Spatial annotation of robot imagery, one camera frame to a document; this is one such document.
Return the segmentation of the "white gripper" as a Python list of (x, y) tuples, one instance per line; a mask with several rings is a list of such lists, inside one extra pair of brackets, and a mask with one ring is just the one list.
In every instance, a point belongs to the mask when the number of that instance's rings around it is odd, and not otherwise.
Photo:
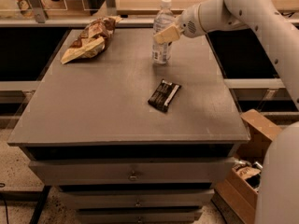
[(171, 24), (159, 32), (153, 33), (153, 39), (158, 44), (170, 43), (180, 39), (184, 34), (188, 38), (205, 35), (200, 21), (200, 5), (196, 4), (186, 8), (178, 18), (178, 24)]

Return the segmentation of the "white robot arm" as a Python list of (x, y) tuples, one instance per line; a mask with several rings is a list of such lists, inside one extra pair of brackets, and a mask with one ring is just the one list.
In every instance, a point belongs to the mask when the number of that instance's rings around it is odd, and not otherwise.
[[(213, 31), (250, 28), (292, 100), (299, 100), (299, 30), (271, 0), (207, 0), (185, 9), (154, 36), (173, 42)], [(299, 122), (288, 126), (271, 143), (263, 161), (255, 224), (299, 224)]]

